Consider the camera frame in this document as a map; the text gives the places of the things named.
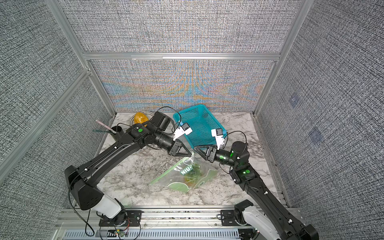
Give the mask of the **clear zip-top bag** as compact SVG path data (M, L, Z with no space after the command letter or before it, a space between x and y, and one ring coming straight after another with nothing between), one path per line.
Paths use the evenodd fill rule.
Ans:
M197 189L204 184L211 181L218 173L215 168L200 161L199 156L192 155L191 157L184 157L159 177L151 181L151 185L166 187L168 189L187 193L191 190ZM192 164L199 164L203 171L203 177L193 185L187 185L184 180L184 175L191 170Z

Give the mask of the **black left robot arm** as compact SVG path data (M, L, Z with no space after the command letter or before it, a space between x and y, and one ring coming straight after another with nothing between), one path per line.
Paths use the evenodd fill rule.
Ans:
M137 123L122 133L116 142L101 154L79 166L65 169L69 196L73 197L81 210L95 210L104 219L121 225L127 218L124 206L116 199L104 194L98 183L130 155L148 145L156 145L174 157L191 157L191 152L178 137L165 133L171 119L161 112L144 123Z

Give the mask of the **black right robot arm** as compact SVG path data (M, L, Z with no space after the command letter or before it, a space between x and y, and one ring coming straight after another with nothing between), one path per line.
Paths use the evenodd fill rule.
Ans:
M194 150L206 161L230 166L229 174L235 184L257 203L254 206L246 200L235 205L237 224L252 226L267 240L319 239L312 225L305 225L294 217L268 189L249 162L247 143L236 141L230 151L216 145L200 145Z

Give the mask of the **teal plastic basket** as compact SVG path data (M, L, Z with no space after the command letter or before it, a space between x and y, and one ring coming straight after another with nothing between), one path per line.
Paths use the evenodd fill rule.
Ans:
M204 105L189 107L173 114L176 124L187 123L192 128L192 133L186 136L190 146L194 148L200 145L216 145L216 139L212 136L212 129L222 129L223 137L227 136L226 129L219 123L214 115Z

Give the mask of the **white patterned bowl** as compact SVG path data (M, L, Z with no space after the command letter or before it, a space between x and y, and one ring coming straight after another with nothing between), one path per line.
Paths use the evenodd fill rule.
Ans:
M137 112L133 114L132 117L130 118L129 125L132 126L137 123L140 123L140 124L145 123L149 121L153 116L154 116L154 112L150 112L150 111Z

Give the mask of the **orange fruit in bowl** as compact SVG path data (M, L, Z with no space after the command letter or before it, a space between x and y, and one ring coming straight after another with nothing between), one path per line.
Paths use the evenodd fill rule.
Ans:
M147 117L146 114L142 113L142 112L137 112L135 115L134 115L134 124L142 124L142 123L145 123L149 120L149 118Z

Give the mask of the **black cup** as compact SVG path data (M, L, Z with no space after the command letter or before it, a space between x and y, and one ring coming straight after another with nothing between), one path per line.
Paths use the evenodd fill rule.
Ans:
M120 126L114 126L112 130L111 136L117 142L124 135L124 131Z

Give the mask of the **pink stick in cup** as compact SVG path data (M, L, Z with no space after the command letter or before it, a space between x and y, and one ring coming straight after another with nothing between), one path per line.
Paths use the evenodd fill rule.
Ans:
M104 128L106 128L109 132L113 133L113 134L116 134L117 132L114 131L111 127L107 126L106 124L104 124L103 122L99 121L99 120L95 120L96 123L98 123L99 125L103 126Z

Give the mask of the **dark green stick in cup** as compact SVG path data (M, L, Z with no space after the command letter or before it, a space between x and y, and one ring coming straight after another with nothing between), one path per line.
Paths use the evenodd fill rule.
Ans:
M111 132L111 131L95 130L95 129L93 129L92 131L93 131L93 132L96 132L96 133L108 133L108 134L113 134L113 132Z

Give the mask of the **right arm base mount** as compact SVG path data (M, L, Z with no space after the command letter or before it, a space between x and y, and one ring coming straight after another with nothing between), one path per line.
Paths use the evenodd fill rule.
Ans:
M248 226L236 210L221 210L220 220L223 226Z

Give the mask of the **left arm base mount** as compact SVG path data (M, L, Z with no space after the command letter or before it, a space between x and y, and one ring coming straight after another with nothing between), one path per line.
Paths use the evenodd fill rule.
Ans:
M141 210L123 211L112 219L102 215L99 227L138 227L141 222L142 213Z

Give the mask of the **aluminium front rail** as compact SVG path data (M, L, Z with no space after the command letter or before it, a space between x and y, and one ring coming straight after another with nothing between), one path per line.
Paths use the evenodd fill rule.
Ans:
M144 229L160 228L221 228L222 222L218 219L222 210L234 210L231 205L195 205L195 206L136 206L126 207L128 211L142 211L140 222ZM307 224L299 208L287 209L292 216ZM99 227L100 217L96 211L91 211L89 224ZM61 211L59 219L54 224L58 229L83 229L85 223L72 209Z

